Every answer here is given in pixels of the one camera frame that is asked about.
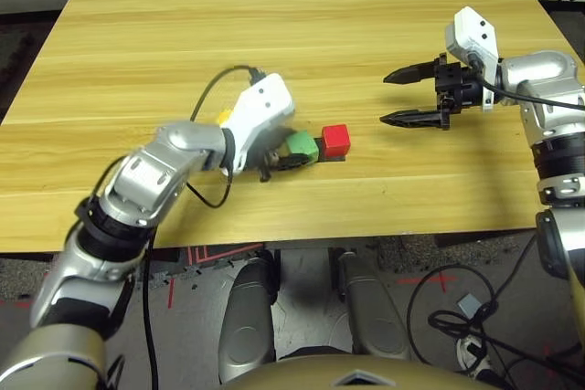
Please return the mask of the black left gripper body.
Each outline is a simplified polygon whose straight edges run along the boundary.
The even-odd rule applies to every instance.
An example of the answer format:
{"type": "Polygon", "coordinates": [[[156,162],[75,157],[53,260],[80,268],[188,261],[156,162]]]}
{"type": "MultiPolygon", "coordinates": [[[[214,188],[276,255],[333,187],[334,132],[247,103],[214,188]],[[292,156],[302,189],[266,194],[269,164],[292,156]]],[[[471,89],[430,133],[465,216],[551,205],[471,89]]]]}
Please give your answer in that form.
{"type": "Polygon", "coordinates": [[[271,180],[271,170],[279,161],[280,156],[276,150],[257,149],[249,153],[249,168],[258,173],[261,182],[271,180]]]}

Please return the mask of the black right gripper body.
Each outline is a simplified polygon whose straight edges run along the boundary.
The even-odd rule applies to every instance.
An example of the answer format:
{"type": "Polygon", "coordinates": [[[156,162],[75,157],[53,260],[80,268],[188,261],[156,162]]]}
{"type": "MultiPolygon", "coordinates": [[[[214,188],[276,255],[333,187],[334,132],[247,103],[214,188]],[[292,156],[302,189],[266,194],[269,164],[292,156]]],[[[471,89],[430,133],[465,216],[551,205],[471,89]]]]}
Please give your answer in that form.
{"type": "Polygon", "coordinates": [[[460,62],[449,63],[445,53],[434,60],[433,68],[437,104],[431,126],[448,130],[452,115],[460,114],[464,109],[482,106],[483,86],[472,69],[460,62]]]}

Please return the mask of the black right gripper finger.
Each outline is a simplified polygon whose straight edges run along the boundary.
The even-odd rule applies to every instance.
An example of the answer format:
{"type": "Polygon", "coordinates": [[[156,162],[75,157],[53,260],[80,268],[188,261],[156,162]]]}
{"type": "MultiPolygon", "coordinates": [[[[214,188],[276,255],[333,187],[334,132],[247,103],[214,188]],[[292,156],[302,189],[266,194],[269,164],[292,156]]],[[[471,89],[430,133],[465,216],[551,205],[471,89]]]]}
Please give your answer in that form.
{"type": "Polygon", "coordinates": [[[383,78],[383,82],[404,85],[430,79],[434,77],[434,66],[435,63],[430,61],[396,69],[383,78]]]}
{"type": "Polygon", "coordinates": [[[381,116],[379,120],[390,126],[407,129],[446,127],[446,117],[440,111],[395,111],[381,116]]]}

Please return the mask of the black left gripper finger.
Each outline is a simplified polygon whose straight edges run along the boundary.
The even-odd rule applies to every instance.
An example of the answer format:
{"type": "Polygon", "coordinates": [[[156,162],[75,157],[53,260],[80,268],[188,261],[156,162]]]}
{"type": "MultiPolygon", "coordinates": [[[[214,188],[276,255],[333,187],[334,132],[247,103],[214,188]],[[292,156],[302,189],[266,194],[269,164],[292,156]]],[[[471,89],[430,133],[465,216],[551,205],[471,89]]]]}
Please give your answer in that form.
{"type": "Polygon", "coordinates": [[[291,171],[315,163],[315,159],[305,153],[277,155],[273,162],[273,170],[278,172],[291,171]]]}
{"type": "Polygon", "coordinates": [[[286,140],[296,134],[297,131],[290,127],[275,127],[269,132],[269,147],[280,148],[286,140]]]}

